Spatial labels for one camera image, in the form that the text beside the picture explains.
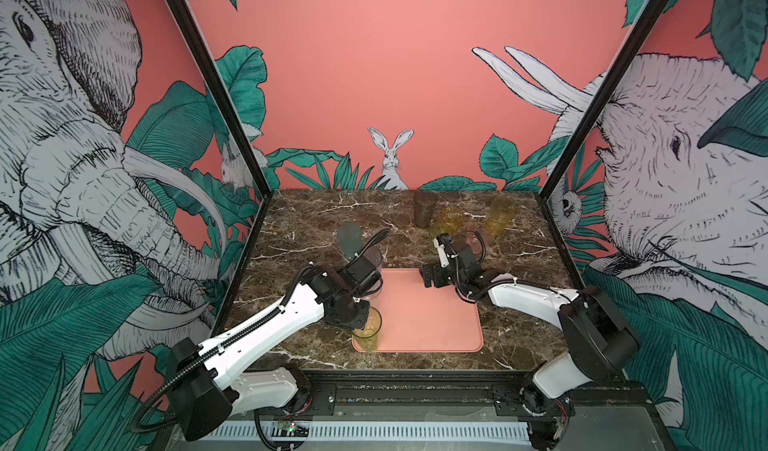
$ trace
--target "rabbit ear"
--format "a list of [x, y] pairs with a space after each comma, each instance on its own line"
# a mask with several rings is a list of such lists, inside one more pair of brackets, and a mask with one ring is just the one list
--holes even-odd
[[395, 144], [392, 146], [392, 149], [398, 149], [400, 146], [407, 143], [410, 138], [413, 138], [413, 129], [404, 130], [398, 135], [397, 139], [395, 139]]
[[373, 144], [375, 144], [376, 146], [378, 146], [383, 150], [389, 150], [389, 143], [386, 141], [384, 134], [381, 134], [378, 130], [374, 128], [368, 128], [368, 132], [371, 133], [371, 138], [373, 138]]

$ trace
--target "marble countertop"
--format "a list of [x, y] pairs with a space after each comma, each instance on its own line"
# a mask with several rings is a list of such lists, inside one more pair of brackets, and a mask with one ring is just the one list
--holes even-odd
[[[278, 190], [267, 211], [240, 289], [226, 317], [230, 329], [285, 292], [308, 261], [338, 267], [345, 261], [336, 230], [355, 222], [363, 241], [383, 227], [392, 232], [380, 245], [387, 267], [419, 267], [437, 258], [427, 230], [412, 223], [412, 190]], [[442, 193], [438, 210], [455, 202], [468, 222], [483, 222], [493, 191]], [[488, 245], [484, 267], [515, 276], [572, 287], [535, 196], [516, 193], [518, 212], [504, 233]], [[566, 349], [560, 330], [527, 314], [478, 304], [483, 348], [476, 353], [360, 353], [345, 331], [314, 323], [270, 350], [256, 367], [274, 369], [288, 361], [305, 369], [532, 369]]]

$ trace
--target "animal eye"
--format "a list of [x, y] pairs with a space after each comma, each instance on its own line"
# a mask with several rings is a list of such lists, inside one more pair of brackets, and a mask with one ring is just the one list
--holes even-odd
[[24, 16], [19, 15], [17, 12], [14, 13], [13, 22], [16, 24], [16, 29], [18, 29], [22, 38], [27, 42], [27, 46], [29, 46], [29, 43], [34, 41], [34, 33], [27, 23], [24, 22]]
[[677, 158], [677, 160], [680, 160], [680, 136], [672, 138], [670, 148], [672, 149], [672, 152], [674, 152], [674, 157]]

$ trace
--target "pink tray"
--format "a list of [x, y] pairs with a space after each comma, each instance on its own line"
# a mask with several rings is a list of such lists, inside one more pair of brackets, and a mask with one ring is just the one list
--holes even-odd
[[[474, 353], [482, 349], [478, 308], [453, 287], [424, 287], [418, 269], [383, 269], [384, 287], [371, 299], [382, 314], [379, 353]], [[356, 350], [362, 352], [352, 340]]]

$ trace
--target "rabbit illustration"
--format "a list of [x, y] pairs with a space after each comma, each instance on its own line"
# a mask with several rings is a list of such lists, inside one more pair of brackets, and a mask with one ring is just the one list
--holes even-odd
[[381, 134], [374, 128], [368, 128], [373, 138], [373, 143], [379, 148], [384, 150], [384, 166], [382, 169], [382, 182], [389, 180], [389, 183], [384, 186], [384, 189], [408, 189], [408, 185], [400, 179], [400, 175], [397, 174], [397, 168], [400, 167], [400, 160], [397, 158], [397, 149], [408, 142], [408, 139], [413, 137], [413, 129], [404, 130], [395, 139], [395, 144], [389, 148], [384, 134]]

